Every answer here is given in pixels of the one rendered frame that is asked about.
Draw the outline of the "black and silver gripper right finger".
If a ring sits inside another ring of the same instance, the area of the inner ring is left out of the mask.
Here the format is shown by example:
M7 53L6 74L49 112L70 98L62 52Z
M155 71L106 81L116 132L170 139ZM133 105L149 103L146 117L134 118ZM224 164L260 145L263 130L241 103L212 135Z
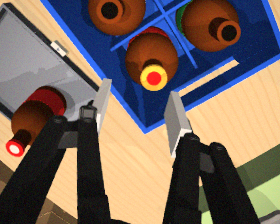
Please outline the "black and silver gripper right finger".
M202 224L200 179L213 224L261 224L227 149L200 142L179 92L170 92L164 118L175 160L162 224Z

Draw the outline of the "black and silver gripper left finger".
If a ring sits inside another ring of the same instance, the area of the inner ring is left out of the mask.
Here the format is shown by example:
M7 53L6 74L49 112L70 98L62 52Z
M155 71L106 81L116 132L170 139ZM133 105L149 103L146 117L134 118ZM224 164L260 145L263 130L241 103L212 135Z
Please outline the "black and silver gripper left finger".
M0 194L0 224L36 224L67 148L77 146L77 224L112 224L99 146L111 82L103 79L78 120L48 119Z

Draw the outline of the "blue bottle crate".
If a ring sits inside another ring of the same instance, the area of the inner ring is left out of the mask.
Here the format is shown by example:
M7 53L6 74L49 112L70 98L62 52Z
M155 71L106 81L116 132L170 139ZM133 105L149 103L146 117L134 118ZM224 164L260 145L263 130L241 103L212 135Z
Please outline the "blue bottle crate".
M40 1L100 79L112 79L111 93L144 134L165 124L171 91L179 92L233 60L239 63L181 96L187 112L280 60L280 31L268 0L227 0L238 14L241 35L217 52L197 49L177 28L176 10L191 0L146 0L139 27L122 36L105 34L92 23L88 0ZM156 91L137 84L125 67L128 40L149 26L167 33L179 57L174 77Z

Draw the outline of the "white flat rail with screws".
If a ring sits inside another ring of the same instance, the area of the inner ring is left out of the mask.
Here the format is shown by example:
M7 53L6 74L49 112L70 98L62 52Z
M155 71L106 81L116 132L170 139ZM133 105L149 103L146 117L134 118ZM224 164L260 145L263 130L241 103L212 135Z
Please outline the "white flat rail with screws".
M53 41L51 46L58 51L62 56L66 55L68 50L65 49L57 40Z

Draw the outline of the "brown bottle with red cap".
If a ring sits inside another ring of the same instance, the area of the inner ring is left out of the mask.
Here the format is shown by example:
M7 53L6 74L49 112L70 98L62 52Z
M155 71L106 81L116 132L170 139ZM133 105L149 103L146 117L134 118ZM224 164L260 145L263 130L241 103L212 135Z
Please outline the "brown bottle with red cap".
M6 143L6 150L15 157L22 156L48 119L52 115L64 115L66 108L66 99L56 88L42 86L36 89L12 116L14 136Z
M125 67L137 84L156 91L175 75L179 64L177 50L162 29L149 26L129 40Z

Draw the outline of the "orange-brown bottle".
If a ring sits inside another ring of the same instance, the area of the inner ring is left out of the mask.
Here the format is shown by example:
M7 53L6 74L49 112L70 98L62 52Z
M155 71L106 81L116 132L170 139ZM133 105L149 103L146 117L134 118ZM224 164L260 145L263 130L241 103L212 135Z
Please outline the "orange-brown bottle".
M227 0L191 0L176 10L175 23L194 47L205 52L223 50L241 35L238 14Z
M141 24L146 13L146 0L88 0L88 13L100 31L122 36Z

